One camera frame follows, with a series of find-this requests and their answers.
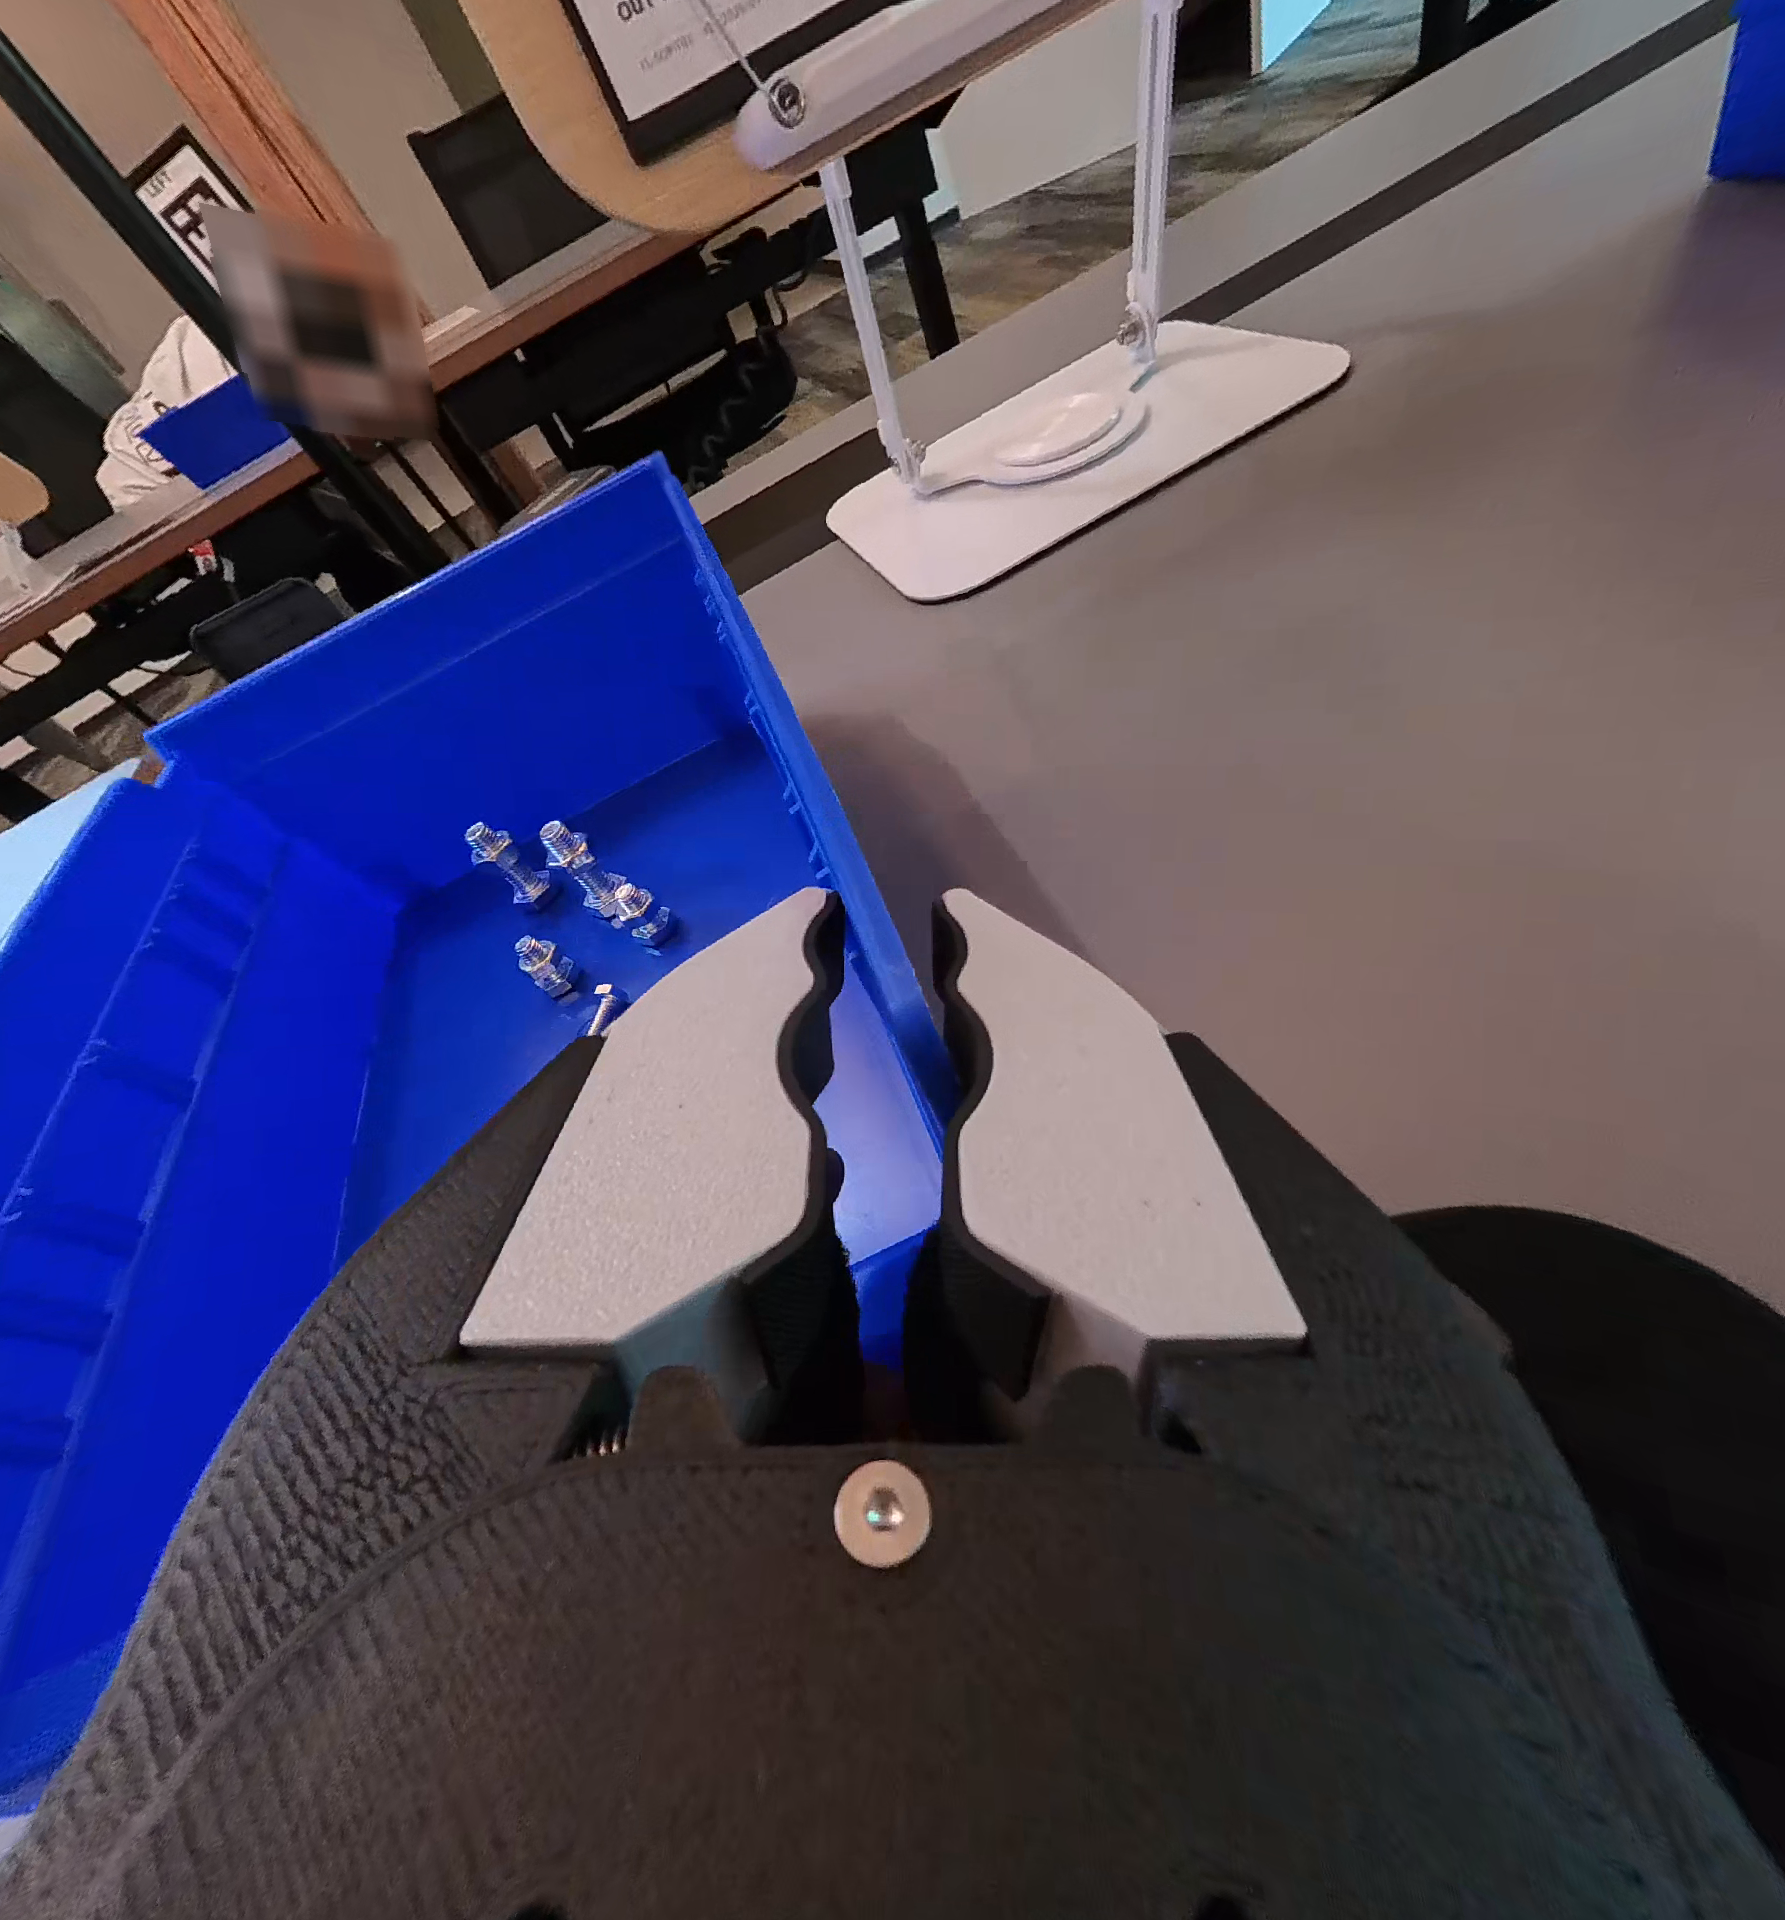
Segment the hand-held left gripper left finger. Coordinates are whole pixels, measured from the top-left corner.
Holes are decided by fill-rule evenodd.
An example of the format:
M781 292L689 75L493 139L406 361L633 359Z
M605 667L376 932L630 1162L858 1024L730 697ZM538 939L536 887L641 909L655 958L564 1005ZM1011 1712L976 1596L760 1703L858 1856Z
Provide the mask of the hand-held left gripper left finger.
M744 1442L847 1438L832 1075L840 901L806 887L661 976L598 1054L461 1331L470 1354L666 1367Z

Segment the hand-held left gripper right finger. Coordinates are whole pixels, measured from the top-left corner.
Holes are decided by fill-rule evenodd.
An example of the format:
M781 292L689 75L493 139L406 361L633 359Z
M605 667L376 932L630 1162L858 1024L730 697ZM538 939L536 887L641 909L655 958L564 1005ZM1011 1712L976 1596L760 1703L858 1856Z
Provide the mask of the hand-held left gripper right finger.
M967 889L931 909L958 1078L927 1237L927 1426L1025 1432L1104 1369L1138 1416L1173 1362L1310 1344L1188 1066L1123 986Z

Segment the black foam pad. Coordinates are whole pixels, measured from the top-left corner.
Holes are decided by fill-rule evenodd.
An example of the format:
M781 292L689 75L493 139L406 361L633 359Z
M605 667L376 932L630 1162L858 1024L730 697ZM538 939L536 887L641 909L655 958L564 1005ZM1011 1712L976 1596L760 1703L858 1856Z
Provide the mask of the black foam pad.
M1396 1223L1502 1336L1679 1718L1785 1874L1785 1318L1587 1218Z

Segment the white document stand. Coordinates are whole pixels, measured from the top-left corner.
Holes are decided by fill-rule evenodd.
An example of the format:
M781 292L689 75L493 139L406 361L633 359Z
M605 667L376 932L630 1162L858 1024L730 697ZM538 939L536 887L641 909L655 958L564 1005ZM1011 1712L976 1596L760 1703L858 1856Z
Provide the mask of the white document stand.
M844 159L1053 29L1053 5L897 5L762 75L702 12L752 84L730 132L762 172L816 172L889 469L832 501L837 542L900 596L935 605L1020 570L1188 469L1336 389L1345 347L1164 318L1166 190L1177 5L1145 3L1125 314L1095 347L920 445L895 374Z

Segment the wooden office table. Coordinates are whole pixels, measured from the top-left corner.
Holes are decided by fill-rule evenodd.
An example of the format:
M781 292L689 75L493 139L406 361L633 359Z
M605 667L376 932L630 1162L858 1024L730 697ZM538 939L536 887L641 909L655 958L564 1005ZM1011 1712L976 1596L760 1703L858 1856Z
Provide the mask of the wooden office table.
M446 397L544 330L693 247L693 239L605 222L469 306L430 323L425 350L433 390ZM0 662L317 478L313 459L284 445L208 490L192 488L188 479L167 481L151 498L38 561L35 588L0 588Z

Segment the black office chair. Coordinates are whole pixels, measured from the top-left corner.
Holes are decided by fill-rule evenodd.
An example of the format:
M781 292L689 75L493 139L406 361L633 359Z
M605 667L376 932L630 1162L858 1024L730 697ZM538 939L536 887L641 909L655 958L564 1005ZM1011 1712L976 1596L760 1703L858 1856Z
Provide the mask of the black office chair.
M405 141L496 289L607 222L549 169L504 96ZM461 381L447 415L474 445L535 427L566 467L659 451L687 488L708 485L798 390L778 330L735 335L731 304L731 277L685 248Z

